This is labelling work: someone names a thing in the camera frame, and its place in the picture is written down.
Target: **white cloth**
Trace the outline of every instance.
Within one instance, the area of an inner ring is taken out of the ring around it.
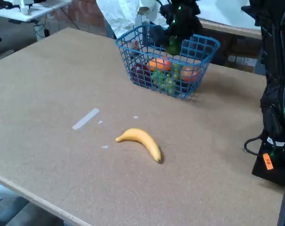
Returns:
[[[133,29],[140,8],[149,10],[144,15],[153,23],[167,27],[166,19],[159,13],[160,4],[155,0],[96,0],[117,38]]]

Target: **orange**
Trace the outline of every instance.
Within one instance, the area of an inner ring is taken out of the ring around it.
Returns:
[[[151,59],[147,65],[149,66],[151,71],[154,71],[155,69],[161,70],[161,71],[170,71],[171,70],[171,62],[168,60],[164,60],[161,58],[153,58]]]

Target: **table edge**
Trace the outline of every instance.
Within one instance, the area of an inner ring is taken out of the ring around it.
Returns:
[[[36,204],[37,206],[41,207],[42,209],[52,213],[53,215],[63,219],[64,221],[72,224],[73,226],[91,226],[90,224],[82,221],[81,219],[71,215],[70,213],[62,210],[61,208],[51,204],[50,202],[42,199],[41,197],[23,189],[22,187],[16,185],[12,181],[5,179],[4,177],[0,176],[0,184],[5,186],[6,188],[16,192],[20,196],[26,198],[28,201]]]

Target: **orange label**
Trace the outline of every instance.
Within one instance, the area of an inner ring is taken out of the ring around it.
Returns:
[[[267,153],[265,153],[265,154],[263,154],[263,158],[264,158],[267,170],[272,170],[273,169],[273,165],[272,165],[270,156]]]

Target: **white plastic strip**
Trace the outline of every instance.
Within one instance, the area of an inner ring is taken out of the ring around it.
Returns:
[[[81,120],[78,121],[72,128],[74,130],[77,130],[81,128],[83,125],[85,125],[90,119],[92,119],[99,110],[97,108],[94,108],[92,111],[90,111],[85,117],[83,117]]]

